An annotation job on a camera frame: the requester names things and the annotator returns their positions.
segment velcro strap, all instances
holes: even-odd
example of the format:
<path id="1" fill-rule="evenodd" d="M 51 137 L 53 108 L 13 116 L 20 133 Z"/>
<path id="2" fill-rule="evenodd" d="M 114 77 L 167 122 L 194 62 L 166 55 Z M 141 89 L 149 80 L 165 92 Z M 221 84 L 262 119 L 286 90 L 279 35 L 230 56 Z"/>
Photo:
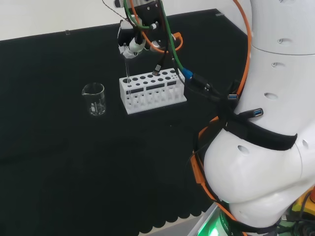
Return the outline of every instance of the velcro strap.
<path id="1" fill-rule="evenodd" d="M 278 134 L 238 116 L 229 107 L 219 110 L 219 118 L 226 121 L 224 129 L 235 136 L 257 146 L 285 151 L 293 147 L 297 134 L 294 136 Z"/>

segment blue usb port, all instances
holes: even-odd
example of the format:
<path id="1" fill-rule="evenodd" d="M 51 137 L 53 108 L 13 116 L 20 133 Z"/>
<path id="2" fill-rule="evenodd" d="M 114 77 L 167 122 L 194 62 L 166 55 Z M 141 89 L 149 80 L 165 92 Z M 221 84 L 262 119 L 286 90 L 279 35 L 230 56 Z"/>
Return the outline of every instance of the blue usb port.
<path id="1" fill-rule="evenodd" d="M 263 113 L 262 113 L 262 109 L 258 109 L 258 110 L 255 110 L 254 111 L 254 116 L 257 117 L 257 116 L 261 116 Z"/>
<path id="2" fill-rule="evenodd" d="M 230 94 L 227 99 L 231 99 L 231 100 L 235 100 L 235 99 L 238 99 L 238 95 L 236 94 Z"/>

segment glass beaker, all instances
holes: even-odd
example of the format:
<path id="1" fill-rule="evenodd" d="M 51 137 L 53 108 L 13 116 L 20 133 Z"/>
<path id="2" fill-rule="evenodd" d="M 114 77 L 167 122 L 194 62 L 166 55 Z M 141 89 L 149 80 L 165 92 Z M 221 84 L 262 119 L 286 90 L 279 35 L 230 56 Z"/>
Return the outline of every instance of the glass beaker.
<path id="1" fill-rule="evenodd" d="M 90 83 L 84 86 L 82 95 L 87 103 L 88 112 L 93 116 L 105 113 L 105 89 L 100 83 Z"/>

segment black strap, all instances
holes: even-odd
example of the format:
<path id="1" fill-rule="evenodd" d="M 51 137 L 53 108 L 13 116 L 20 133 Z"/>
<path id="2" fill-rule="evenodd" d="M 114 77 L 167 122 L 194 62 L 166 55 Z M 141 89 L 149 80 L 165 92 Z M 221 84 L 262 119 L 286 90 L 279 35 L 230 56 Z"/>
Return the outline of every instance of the black strap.
<path id="1" fill-rule="evenodd" d="M 235 114 L 226 104 L 219 107 L 219 118 L 226 121 L 224 129 L 249 143 L 267 149 L 285 151 L 292 148 L 297 139 L 297 134 L 289 136 L 261 128 Z"/>
<path id="2" fill-rule="evenodd" d="M 246 225 L 244 223 L 234 221 L 231 218 L 229 218 L 224 212 L 221 212 L 221 214 L 224 214 L 224 220 L 228 222 L 228 225 L 231 227 L 232 231 L 239 231 L 239 232 L 247 232 L 247 233 L 256 233 L 256 234 L 266 234 L 277 230 L 278 225 L 281 222 L 281 219 L 279 219 L 274 225 L 266 227 L 266 228 L 256 228 L 249 225 Z"/>

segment green cable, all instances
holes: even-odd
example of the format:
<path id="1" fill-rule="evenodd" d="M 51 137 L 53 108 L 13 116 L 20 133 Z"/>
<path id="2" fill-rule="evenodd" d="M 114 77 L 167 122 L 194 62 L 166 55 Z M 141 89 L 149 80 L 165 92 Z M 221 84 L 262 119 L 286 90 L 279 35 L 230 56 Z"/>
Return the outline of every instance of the green cable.
<path id="1" fill-rule="evenodd" d="M 127 5 L 127 0 L 124 0 L 124 7 L 125 7 L 125 10 L 128 14 L 128 17 L 132 20 L 132 22 L 138 26 L 139 28 L 141 28 L 142 30 L 149 30 L 150 27 L 149 26 L 143 26 L 141 24 L 138 24 L 138 22 L 131 16 L 131 13 L 129 11 L 129 8 L 128 8 L 128 5 Z"/>
<path id="2" fill-rule="evenodd" d="M 165 19 L 165 26 L 166 26 L 166 29 L 167 29 L 167 34 L 168 34 L 168 37 L 169 37 L 169 41 L 171 43 L 172 51 L 173 51 L 173 54 L 174 54 L 174 59 L 175 59 L 176 63 L 178 64 L 178 68 L 182 71 L 184 69 L 184 67 L 183 67 L 183 65 L 181 64 L 181 62 L 178 59 L 178 56 L 177 56 L 177 53 L 176 53 L 176 49 L 175 49 L 175 45 L 174 45 L 174 41 L 173 41 L 172 32 L 171 32 L 171 29 L 169 27 L 169 23 L 168 23 L 168 20 L 167 20 L 165 11 L 164 11 L 164 6 L 163 6 L 162 1 L 160 1 L 160 3 L 161 3 L 162 10 L 163 10 L 163 16 L 164 16 L 164 19 Z M 136 26 L 138 26 L 139 28 L 141 28 L 143 30 L 150 29 L 149 26 L 143 26 L 141 24 L 138 24 L 138 22 L 131 16 L 131 13 L 130 13 L 128 5 L 127 5 L 127 0 L 124 0 L 124 7 L 125 7 L 125 10 L 127 12 L 128 17 L 132 20 L 132 22 Z"/>
<path id="3" fill-rule="evenodd" d="M 174 45 L 172 32 L 171 32 L 171 29 L 169 27 L 168 20 L 167 20 L 165 11 L 164 11 L 164 6 L 163 6 L 162 1 L 160 1 L 160 2 L 161 2 L 162 9 L 163 9 L 163 16 L 164 16 L 164 19 L 165 19 L 165 26 L 166 26 L 166 29 L 167 29 L 169 41 L 171 43 L 172 51 L 173 51 L 173 54 L 174 54 L 174 59 L 175 59 L 176 63 L 178 64 L 178 68 L 182 71 L 184 69 L 184 67 L 183 67 L 183 65 L 181 64 L 181 62 L 178 59 L 178 56 L 177 56 L 177 53 L 176 53 L 176 49 L 175 49 L 175 45 Z"/>

